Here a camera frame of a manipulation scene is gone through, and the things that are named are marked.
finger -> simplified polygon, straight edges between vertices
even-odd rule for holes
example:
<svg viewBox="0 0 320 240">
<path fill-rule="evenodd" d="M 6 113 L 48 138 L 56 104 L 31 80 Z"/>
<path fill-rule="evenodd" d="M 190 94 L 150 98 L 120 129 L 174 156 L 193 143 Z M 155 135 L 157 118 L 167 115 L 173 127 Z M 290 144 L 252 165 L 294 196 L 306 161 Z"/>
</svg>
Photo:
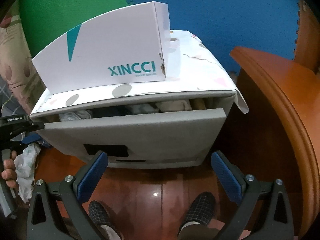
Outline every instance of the finger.
<svg viewBox="0 0 320 240">
<path fill-rule="evenodd" d="M 2 171 L 1 175 L 2 175 L 2 178 L 4 178 L 5 180 L 9 180 L 9 179 L 16 180 L 17 179 L 17 173 L 13 170 L 10 170 L 10 169 Z"/>
<path fill-rule="evenodd" d="M 11 169 L 11 170 L 16 170 L 16 165 L 14 165 L 14 162 L 13 162 L 13 160 L 11 160 L 11 159 L 6 159 L 6 160 L 4 160 L 4 162 L 3 162 L 3 167 L 4 167 L 4 169 L 6 170 L 6 169 Z"/>
<path fill-rule="evenodd" d="M 12 151 L 10 158 L 14 161 L 16 159 L 16 157 L 17 157 L 17 152 L 16 151 Z"/>
<path fill-rule="evenodd" d="M 15 180 L 10 179 L 10 180 L 7 180 L 6 183 L 9 188 L 14 188 L 15 190 L 19 190 L 19 184 Z"/>
</svg>

open drawer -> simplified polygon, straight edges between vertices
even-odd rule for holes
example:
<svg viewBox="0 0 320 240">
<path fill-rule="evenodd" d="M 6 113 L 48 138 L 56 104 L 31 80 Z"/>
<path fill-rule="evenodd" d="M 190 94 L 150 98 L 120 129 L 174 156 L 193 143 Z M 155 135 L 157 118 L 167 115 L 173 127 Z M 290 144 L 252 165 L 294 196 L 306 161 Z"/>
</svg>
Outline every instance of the open drawer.
<svg viewBox="0 0 320 240">
<path fill-rule="evenodd" d="M 176 168 L 202 163 L 225 118 L 220 107 L 54 122 L 38 133 L 86 162 L 103 150 L 109 167 Z"/>
</svg>

plaid slipper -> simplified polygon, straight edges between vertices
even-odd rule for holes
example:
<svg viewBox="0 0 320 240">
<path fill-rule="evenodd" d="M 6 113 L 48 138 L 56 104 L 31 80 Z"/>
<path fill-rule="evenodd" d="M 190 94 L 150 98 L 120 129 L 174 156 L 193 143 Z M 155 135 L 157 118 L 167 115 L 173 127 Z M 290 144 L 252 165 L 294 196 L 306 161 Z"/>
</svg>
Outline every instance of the plaid slipper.
<svg viewBox="0 0 320 240">
<path fill-rule="evenodd" d="M 111 223 L 108 213 L 98 201 L 91 201 L 89 204 L 89 217 L 96 226 L 106 225 L 112 228 L 117 235 L 122 239 L 121 233 Z"/>
<path fill-rule="evenodd" d="M 211 192 L 203 192 L 192 202 L 181 228 L 188 222 L 195 221 L 201 225 L 208 226 L 214 216 L 215 198 Z"/>
</svg>

metal screw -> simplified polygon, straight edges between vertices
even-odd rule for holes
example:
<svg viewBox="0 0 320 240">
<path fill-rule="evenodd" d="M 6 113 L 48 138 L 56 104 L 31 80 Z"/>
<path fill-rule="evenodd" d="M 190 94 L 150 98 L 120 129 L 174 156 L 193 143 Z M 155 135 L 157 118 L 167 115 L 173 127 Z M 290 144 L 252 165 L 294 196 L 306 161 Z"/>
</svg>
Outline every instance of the metal screw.
<svg viewBox="0 0 320 240">
<path fill-rule="evenodd" d="M 247 176 L 245 176 L 245 178 L 246 178 L 248 181 L 253 181 L 253 180 L 254 180 L 254 176 L 251 175 L 251 174 L 247 174 Z"/>
<path fill-rule="evenodd" d="M 282 185 L 282 180 L 281 179 L 276 179 L 276 184 L 278 184 L 278 185 Z"/>
<path fill-rule="evenodd" d="M 73 176 L 72 176 L 72 175 L 68 175 L 68 176 L 65 177 L 64 180 L 65 180 L 66 182 L 70 182 L 70 181 L 72 181 L 72 179 L 73 179 Z"/>
<path fill-rule="evenodd" d="M 36 184 L 37 184 L 38 186 L 40 186 L 42 183 L 43 183 L 43 180 L 42 180 L 42 179 L 38 179 L 37 182 L 36 182 Z"/>
</svg>

